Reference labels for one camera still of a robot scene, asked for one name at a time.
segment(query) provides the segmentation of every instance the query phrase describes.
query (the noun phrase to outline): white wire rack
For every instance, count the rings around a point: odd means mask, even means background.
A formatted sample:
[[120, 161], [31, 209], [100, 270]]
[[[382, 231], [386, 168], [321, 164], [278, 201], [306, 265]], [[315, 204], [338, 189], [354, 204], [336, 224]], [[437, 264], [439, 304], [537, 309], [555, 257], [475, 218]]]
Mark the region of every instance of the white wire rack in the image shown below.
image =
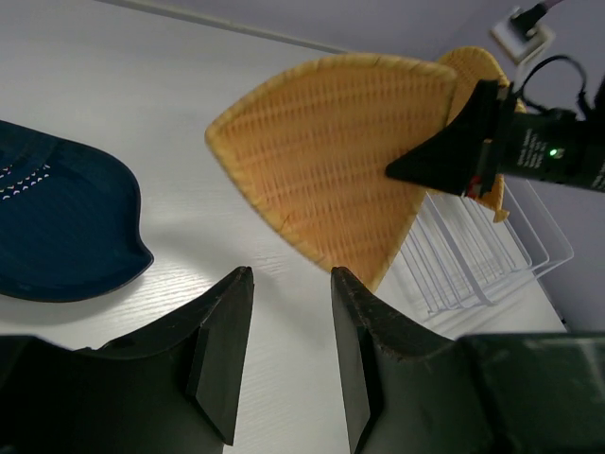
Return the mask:
[[[401, 283], [408, 297], [415, 295], [417, 308], [423, 306], [422, 319], [449, 309], [496, 305], [573, 257], [532, 186], [523, 182], [521, 190], [523, 207], [505, 188], [511, 220], [500, 224], [493, 224], [493, 212], [471, 200], [426, 197], [397, 259], [405, 262], [399, 269], [406, 269], [407, 279]], [[532, 223], [540, 223], [539, 235]], [[410, 282], [418, 291], [409, 288]]]

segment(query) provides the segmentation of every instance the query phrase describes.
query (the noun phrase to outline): table surface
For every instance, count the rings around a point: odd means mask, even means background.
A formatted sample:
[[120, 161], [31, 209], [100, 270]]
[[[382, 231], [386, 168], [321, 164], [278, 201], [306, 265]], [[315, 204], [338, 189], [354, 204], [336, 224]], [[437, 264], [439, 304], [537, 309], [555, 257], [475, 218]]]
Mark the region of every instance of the table surface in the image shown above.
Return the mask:
[[[2, 2], [0, 42], [0, 118], [128, 165], [143, 194], [142, 237], [155, 255], [142, 277], [93, 300], [47, 305], [0, 296], [0, 333], [99, 347], [189, 302], [236, 266], [252, 266], [235, 447], [226, 452], [349, 452], [329, 276], [254, 213], [203, 139], [255, 85], [323, 54], [82, 0]], [[397, 272], [378, 295], [414, 317]], [[562, 330], [538, 284], [503, 305], [428, 325], [452, 338]]]

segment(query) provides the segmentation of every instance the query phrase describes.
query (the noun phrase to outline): blue plate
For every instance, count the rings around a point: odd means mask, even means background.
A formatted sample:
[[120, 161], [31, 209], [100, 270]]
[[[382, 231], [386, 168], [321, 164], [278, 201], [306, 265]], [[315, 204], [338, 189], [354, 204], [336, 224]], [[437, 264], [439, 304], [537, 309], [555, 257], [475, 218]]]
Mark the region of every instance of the blue plate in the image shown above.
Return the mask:
[[61, 303], [126, 285], [153, 262], [140, 211], [117, 159], [0, 121], [0, 293]]

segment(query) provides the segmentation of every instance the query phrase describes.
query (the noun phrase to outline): purple cable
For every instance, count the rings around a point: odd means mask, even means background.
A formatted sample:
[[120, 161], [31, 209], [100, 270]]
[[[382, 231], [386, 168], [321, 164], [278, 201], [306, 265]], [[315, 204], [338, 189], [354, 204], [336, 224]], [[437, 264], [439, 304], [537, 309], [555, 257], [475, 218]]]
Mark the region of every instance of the purple cable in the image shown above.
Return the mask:
[[544, 3], [546, 9], [551, 9], [552, 7], [556, 7], [562, 1], [563, 0], [544, 0], [542, 3]]

